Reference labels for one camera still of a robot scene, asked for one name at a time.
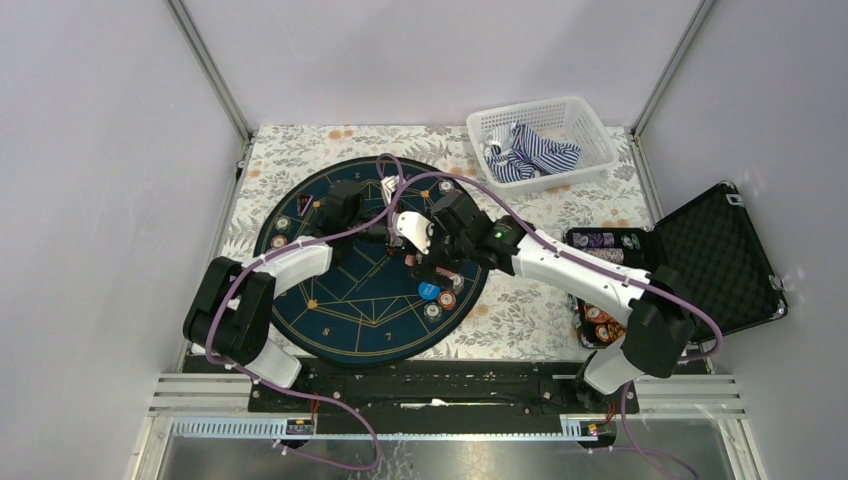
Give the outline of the clear triangular card cutter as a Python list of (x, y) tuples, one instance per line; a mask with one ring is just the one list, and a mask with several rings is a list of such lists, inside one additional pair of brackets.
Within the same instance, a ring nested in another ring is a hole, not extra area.
[(296, 196), (296, 212), (297, 212), (297, 215), (299, 217), (305, 216), (307, 214), (307, 212), (309, 211), (309, 209), (311, 208), (312, 204), (313, 204), (313, 196), (312, 195), (308, 195), (308, 194), (304, 194), (304, 193), (298, 193), (297, 196)]

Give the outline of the grey chip stack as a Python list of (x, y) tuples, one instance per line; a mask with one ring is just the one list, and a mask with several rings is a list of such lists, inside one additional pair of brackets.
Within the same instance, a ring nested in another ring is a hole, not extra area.
[(280, 232), (287, 231), (290, 228), (290, 226), (291, 226), (291, 220), (287, 216), (279, 216), (279, 217), (276, 218), (276, 220), (274, 222), (274, 227)]
[(450, 279), (452, 282), (452, 291), (458, 295), (464, 288), (464, 277), (459, 273), (455, 273), (450, 277)]
[(448, 194), (455, 189), (455, 184), (449, 180), (442, 180), (439, 182), (438, 187), (442, 194)]

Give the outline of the blue small blind button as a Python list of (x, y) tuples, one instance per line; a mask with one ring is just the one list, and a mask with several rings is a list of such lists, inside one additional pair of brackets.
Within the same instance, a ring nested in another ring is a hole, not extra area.
[(418, 286), (419, 296), (426, 301), (436, 300), (440, 293), (441, 288), (435, 284), (421, 282)]

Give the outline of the red 5 chip stack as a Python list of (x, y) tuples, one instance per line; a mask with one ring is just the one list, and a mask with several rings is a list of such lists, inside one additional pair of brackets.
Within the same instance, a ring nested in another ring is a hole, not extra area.
[(276, 235), (271, 239), (270, 245), (273, 249), (280, 249), (288, 244), (288, 239), (284, 235)]

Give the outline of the green blue 50 chip stack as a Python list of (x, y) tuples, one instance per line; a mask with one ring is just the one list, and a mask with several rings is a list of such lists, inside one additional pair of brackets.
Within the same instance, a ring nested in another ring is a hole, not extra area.
[(427, 322), (436, 323), (442, 318), (443, 310), (437, 302), (430, 302), (424, 306), (423, 315)]

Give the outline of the red playing card deck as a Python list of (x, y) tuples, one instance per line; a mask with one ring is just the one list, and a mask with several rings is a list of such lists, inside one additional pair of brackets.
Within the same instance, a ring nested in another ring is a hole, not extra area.
[(435, 284), (437, 279), (448, 279), (450, 281), (457, 275), (456, 272), (431, 263), (419, 263), (412, 267), (411, 272), (415, 278)]

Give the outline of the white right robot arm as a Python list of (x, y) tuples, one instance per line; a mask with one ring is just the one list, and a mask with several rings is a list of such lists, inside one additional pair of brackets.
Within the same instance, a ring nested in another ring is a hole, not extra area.
[(468, 195), (452, 191), (425, 213), (394, 214), (396, 234), (413, 246), (428, 273), (472, 261), (565, 291), (611, 315), (625, 333), (592, 354), (573, 386), (575, 402), (597, 412), (624, 384), (668, 378), (683, 358), (694, 320), (673, 296), (679, 276), (616, 265), (565, 245), (509, 212), (493, 220)]

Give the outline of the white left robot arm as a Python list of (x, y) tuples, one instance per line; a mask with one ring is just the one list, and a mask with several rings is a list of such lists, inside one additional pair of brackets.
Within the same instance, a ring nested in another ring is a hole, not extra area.
[(309, 401), (310, 385), (299, 377), (301, 362), (269, 339), (272, 307), (277, 297), (330, 270), (346, 242), (380, 226), (383, 241), (395, 226), (395, 207), (403, 181), (392, 175), (381, 181), (385, 207), (361, 222), (359, 185), (339, 181), (324, 200), (329, 215), (323, 237), (303, 235), (246, 262), (220, 256), (211, 261), (189, 307), (184, 338), (204, 348), (207, 360), (233, 367), (258, 383), (272, 386), (272, 398), (288, 411)]

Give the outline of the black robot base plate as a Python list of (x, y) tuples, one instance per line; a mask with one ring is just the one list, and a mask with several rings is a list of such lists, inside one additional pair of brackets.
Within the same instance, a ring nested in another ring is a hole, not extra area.
[(580, 400), (577, 362), (406, 360), (366, 370), (302, 361), (293, 388), (321, 401), (283, 395), (264, 385), (248, 393), (250, 413), (294, 414), (317, 433), (380, 435), (554, 434), (559, 418), (604, 420), (619, 408), (610, 395)]

